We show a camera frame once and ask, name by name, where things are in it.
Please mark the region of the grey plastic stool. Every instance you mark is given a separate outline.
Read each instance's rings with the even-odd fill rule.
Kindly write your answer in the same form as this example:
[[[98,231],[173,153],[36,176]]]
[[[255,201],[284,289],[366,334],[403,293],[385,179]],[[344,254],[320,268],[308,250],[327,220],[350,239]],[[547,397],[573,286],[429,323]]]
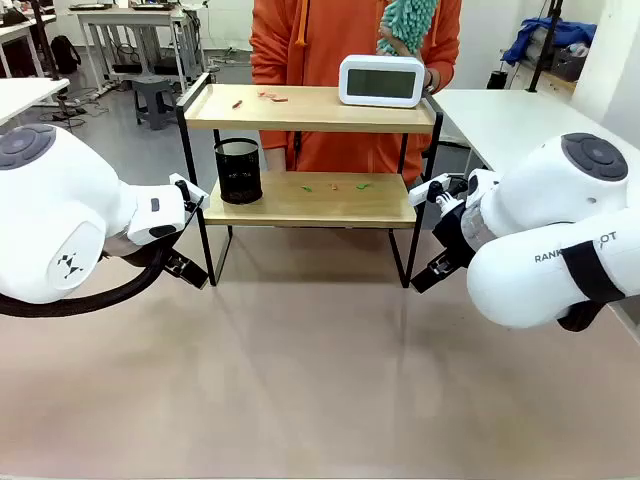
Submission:
[[[162,130],[176,118],[172,84],[162,77],[138,77],[131,81],[136,123],[147,122],[151,130]]]

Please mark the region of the teal chenille duster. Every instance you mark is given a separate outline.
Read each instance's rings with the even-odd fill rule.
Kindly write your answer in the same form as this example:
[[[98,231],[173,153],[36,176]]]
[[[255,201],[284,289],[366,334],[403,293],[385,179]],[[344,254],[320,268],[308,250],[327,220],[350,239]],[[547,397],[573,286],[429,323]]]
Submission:
[[[438,3],[438,0],[392,0],[383,11],[381,23],[416,56],[432,26]]]

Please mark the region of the black backpack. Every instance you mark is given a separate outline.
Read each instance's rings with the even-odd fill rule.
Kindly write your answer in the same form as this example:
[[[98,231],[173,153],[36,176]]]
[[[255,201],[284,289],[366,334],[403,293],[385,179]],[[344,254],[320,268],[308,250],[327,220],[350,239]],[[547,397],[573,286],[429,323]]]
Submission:
[[[64,35],[58,35],[51,41],[51,52],[60,74],[72,74],[82,63],[76,48]]]

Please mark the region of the white side table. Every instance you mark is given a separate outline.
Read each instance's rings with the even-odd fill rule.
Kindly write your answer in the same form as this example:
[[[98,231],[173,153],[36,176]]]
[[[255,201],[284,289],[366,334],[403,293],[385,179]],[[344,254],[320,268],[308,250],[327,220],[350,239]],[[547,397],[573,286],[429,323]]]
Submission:
[[[0,79],[0,126],[69,85],[70,82],[66,78]]]

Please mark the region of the large white table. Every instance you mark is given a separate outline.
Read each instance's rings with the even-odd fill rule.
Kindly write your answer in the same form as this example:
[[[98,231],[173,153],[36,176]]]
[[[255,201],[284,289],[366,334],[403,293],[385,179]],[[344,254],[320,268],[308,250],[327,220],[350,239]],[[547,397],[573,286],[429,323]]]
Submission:
[[[629,165],[630,178],[640,180],[639,149],[543,93],[444,89],[434,100],[476,155],[497,172],[509,170],[555,136],[588,132],[613,143]]]

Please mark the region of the white digital alarm clock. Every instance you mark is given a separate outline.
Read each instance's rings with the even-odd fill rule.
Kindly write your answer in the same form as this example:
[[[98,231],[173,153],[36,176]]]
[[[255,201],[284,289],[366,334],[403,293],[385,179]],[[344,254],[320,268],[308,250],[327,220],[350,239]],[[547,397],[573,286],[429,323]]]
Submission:
[[[345,105],[410,109],[420,103],[424,77],[414,57],[348,55],[339,68],[339,97]]]

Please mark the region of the two-tier wooden metal shelf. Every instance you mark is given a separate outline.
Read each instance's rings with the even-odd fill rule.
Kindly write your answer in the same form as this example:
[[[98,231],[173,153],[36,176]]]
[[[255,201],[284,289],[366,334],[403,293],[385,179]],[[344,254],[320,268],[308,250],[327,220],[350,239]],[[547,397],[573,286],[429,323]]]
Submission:
[[[258,92],[289,99],[274,103]],[[242,105],[232,109],[242,100]],[[443,113],[432,98],[413,109],[358,107],[342,104],[334,87],[226,85],[201,75],[177,102],[177,120],[191,181],[197,179],[189,137],[192,128],[212,131],[216,142],[223,130],[293,131],[329,133],[393,133],[408,137],[427,133],[431,145],[422,179],[433,171]],[[420,238],[425,208],[413,208],[400,172],[395,174],[265,172],[261,176],[263,196],[248,205],[225,204],[214,190],[197,214],[199,233],[211,284],[217,284],[231,243],[225,241],[219,258],[212,258],[207,228],[223,226],[231,233],[236,226],[398,229],[412,232],[409,253],[401,256],[396,239],[390,245],[399,279],[409,285]],[[339,191],[331,191],[329,184]],[[371,187],[357,190],[356,185]],[[300,187],[310,186],[312,193]]]

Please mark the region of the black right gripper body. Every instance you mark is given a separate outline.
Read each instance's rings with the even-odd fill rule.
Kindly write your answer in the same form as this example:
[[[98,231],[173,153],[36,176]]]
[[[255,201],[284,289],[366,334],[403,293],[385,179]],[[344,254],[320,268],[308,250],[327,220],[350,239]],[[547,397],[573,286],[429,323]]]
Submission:
[[[436,260],[445,271],[467,268],[475,251],[466,241],[461,227],[462,215],[466,208],[463,203],[444,214],[433,229],[434,236],[445,248]]]

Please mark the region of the person in orange hoodie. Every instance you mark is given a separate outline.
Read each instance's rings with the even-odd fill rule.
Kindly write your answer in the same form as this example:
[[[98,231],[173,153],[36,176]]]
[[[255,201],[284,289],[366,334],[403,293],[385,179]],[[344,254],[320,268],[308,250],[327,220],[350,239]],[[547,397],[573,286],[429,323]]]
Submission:
[[[324,86],[339,83],[350,54],[373,54],[386,38],[408,53],[381,23],[392,0],[255,0],[250,44],[256,85]],[[459,54],[462,0],[438,0],[432,26],[416,58],[440,72],[439,90],[454,77]],[[406,184],[421,175],[428,134],[263,131],[271,171],[402,173]]]

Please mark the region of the black mesh pen holder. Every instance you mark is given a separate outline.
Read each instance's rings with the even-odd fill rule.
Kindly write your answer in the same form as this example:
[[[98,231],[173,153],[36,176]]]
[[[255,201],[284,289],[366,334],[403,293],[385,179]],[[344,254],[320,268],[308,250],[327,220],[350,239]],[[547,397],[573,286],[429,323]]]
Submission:
[[[228,138],[214,145],[221,199],[243,205],[262,195],[259,146],[255,140]]]

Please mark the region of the white table grey legs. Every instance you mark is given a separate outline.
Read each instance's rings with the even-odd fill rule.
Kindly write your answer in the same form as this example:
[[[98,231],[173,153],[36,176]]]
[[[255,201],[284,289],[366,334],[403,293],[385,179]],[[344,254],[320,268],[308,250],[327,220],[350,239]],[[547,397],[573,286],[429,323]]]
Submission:
[[[178,0],[87,0],[64,13],[78,20],[98,95],[151,76],[186,91],[205,70],[197,9]]]

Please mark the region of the blue cloth pile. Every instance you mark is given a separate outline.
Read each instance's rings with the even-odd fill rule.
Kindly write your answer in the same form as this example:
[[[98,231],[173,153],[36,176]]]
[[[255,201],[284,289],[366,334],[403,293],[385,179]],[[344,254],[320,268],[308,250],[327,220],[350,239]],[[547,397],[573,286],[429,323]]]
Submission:
[[[502,54],[501,61],[514,66],[526,57],[531,43],[542,47],[551,24],[550,17],[525,19],[521,23],[514,43]],[[554,29],[551,47],[564,48],[576,43],[583,43],[589,47],[594,39],[596,29],[596,24],[559,19]]]

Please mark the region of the black stand pole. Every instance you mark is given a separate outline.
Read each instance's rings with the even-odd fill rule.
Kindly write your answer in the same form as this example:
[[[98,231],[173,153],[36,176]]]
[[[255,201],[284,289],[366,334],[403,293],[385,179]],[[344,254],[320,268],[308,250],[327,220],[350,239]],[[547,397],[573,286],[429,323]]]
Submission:
[[[540,56],[539,56],[538,61],[536,63],[535,70],[534,70],[533,76],[531,78],[531,82],[529,84],[529,87],[527,88],[527,91],[529,93],[536,93],[537,92],[537,84],[538,84],[538,81],[540,79],[545,60],[546,60],[546,58],[547,58],[547,56],[549,54],[549,51],[550,51],[551,47],[553,46],[554,36],[555,36],[555,29],[556,29],[557,23],[558,23],[558,21],[560,19],[560,16],[561,16],[562,5],[563,5],[563,0],[550,0],[549,1],[548,16],[551,19],[551,23],[549,25],[549,28],[548,28],[544,43],[542,45]]]
[[[42,52],[46,59],[46,62],[49,66],[49,71],[51,73],[51,78],[55,81],[60,79],[60,75],[56,68],[56,63],[48,42],[48,38],[45,31],[45,23],[41,14],[41,8],[38,0],[29,0],[31,4],[31,8],[33,11],[34,19],[36,22],[36,28],[38,31],[38,35],[40,38],[40,44],[42,47]]]

